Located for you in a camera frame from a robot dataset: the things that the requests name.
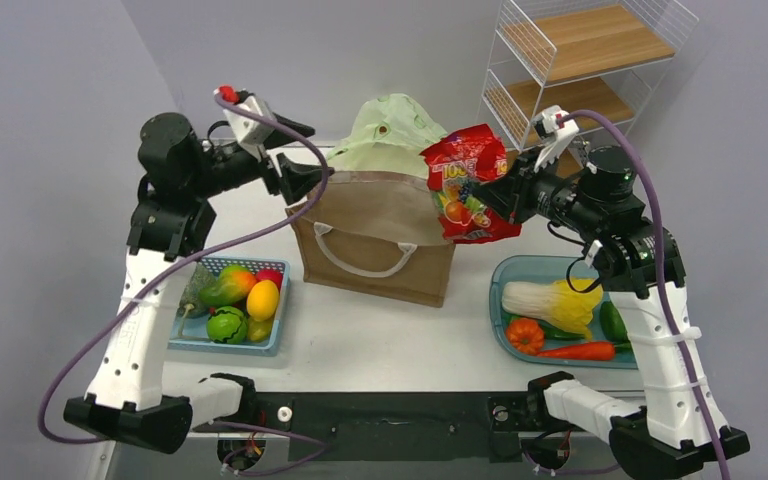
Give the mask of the red snack bag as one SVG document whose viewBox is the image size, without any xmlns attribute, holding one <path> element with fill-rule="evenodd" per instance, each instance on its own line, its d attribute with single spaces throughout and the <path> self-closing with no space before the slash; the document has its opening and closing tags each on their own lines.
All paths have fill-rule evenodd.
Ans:
<svg viewBox="0 0 768 480">
<path fill-rule="evenodd" d="M 421 152 L 426 185 L 438 210 L 443 238 L 454 244 L 483 244 L 521 234 L 474 195 L 482 183 L 507 173 L 507 151 L 487 124 L 457 130 Z"/>
</svg>

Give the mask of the green plastic grocery bag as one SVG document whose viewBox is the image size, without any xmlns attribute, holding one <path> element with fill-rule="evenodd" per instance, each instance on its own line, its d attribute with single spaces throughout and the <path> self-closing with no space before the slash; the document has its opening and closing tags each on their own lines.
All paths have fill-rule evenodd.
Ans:
<svg viewBox="0 0 768 480">
<path fill-rule="evenodd" d="M 403 93 L 365 102 L 350 134 L 326 154 L 337 171 L 386 171 L 425 179 L 421 152 L 447 135 L 428 112 Z"/>
</svg>

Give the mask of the brown jute tote bag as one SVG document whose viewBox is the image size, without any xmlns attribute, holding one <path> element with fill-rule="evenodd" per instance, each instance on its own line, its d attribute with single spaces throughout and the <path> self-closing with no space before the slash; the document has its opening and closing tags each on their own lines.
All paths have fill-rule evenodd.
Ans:
<svg viewBox="0 0 768 480">
<path fill-rule="evenodd" d="M 395 172 L 333 174 L 307 212 L 289 207 L 308 283 L 441 307 L 454 244 L 443 237 L 424 179 Z"/>
</svg>

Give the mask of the orange mini pumpkin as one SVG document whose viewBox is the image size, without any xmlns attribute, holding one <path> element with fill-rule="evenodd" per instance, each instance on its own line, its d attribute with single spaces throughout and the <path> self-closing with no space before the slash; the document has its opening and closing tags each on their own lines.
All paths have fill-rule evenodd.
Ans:
<svg viewBox="0 0 768 480">
<path fill-rule="evenodd" d="M 545 345 L 545 334 L 538 322 L 527 317 L 511 320 L 505 330 L 509 344 L 529 356 L 538 355 Z"/>
</svg>

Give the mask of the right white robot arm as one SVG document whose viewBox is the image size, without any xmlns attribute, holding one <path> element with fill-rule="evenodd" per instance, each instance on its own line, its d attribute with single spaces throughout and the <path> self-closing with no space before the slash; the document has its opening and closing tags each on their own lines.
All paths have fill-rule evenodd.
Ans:
<svg viewBox="0 0 768 480">
<path fill-rule="evenodd" d="M 748 435 L 720 412 L 699 362 L 700 332 L 687 311 L 685 269 L 653 199 L 634 195 L 645 175 L 618 147 L 590 156 L 562 178 L 539 149 L 478 173 L 473 194 L 502 219 L 533 216 L 574 231 L 582 257 L 626 327 L 645 402 L 636 407 L 553 373 L 529 383 L 525 413 L 537 428 L 570 424 L 607 443 L 635 479 L 678 479 L 707 463 L 726 467 L 750 449 Z"/>
</svg>

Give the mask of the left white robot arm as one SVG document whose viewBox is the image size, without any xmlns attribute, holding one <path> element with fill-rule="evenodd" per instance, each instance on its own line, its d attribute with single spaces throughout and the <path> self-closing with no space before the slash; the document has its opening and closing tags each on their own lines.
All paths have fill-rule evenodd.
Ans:
<svg viewBox="0 0 768 480">
<path fill-rule="evenodd" d="M 198 137 L 176 112 L 158 114 L 140 130 L 137 158 L 144 176 L 126 241 L 119 311 L 97 335 L 106 350 L 94 378 L 63 410 L 65 422 L 85 432 L 86 443 L 110 440 L 171 454 L 195 426 L 222 419 L 244 430 L 257 420 L 253 383 L 239 375 L 213 374 L 181 394 L 164 392 L 177 303 L 197 262 L 210 254 L 212 197 L 260 180 L 286 203 L 311 207 L 330 170 L 270 156 L 292 142 L 309 145 L 309 125 L 279 114 L 235 111 L 224 123 L 235 138 L 219 146 Z"/>
</svg>

